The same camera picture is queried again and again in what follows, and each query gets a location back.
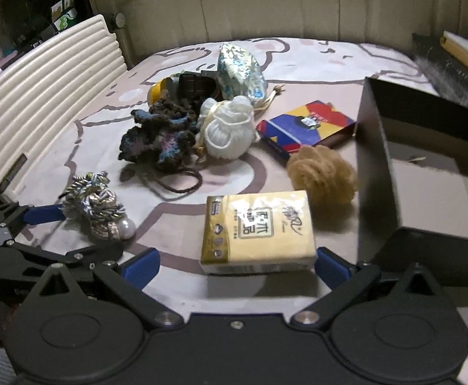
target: screw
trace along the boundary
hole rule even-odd
[[[304,325],[315,324],[319,319],[319,314],[314,311],[300,311],[294,315],[294,320]]]
[[[163,311],[154,317],[155,321],[167,327],[177,324],[180,319],[180,316],[172,311]]]
[[[241,330],[241,329],[245,326],[245,324],[244,324],[242,321],[240,321],[240,320],[235,320],[235,321],[232,321],[232,322],[230,323],[230,326],[231,326],[233,329]]]

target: white pearl bead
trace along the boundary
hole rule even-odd
[[[117,222],[120,239],[127,240],[136,234],[136,224],[130,218],[122,218]]]

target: blue gripper pad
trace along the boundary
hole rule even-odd
[[[335,289],[343,282],[350,279],[353,273],[352,269],[356,268],[325,247],[318,248],[316,256],[318,257],[314,264],[316,275],[318,275],[330,289]]]
[[[138,289],[143,289],[159,272],[161,257],[157,249],[148,248],[120,265],[122,278]]]
[[[49,223],[51,221],[64,221],[66,217],[61,211],[61,204],[43,205],[31,207],[23,215],[23,222],[35,226],[36,224]]]

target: black box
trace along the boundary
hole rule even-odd
[[[468,287],[468,109],[367,78],[356,142],[359,259]]]

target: ridged white panel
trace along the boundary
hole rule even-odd
[[[0,74],[0,181],[21,154],[22,178],[58,134],[127,66],[116,36],[95,16],[53,37]]]

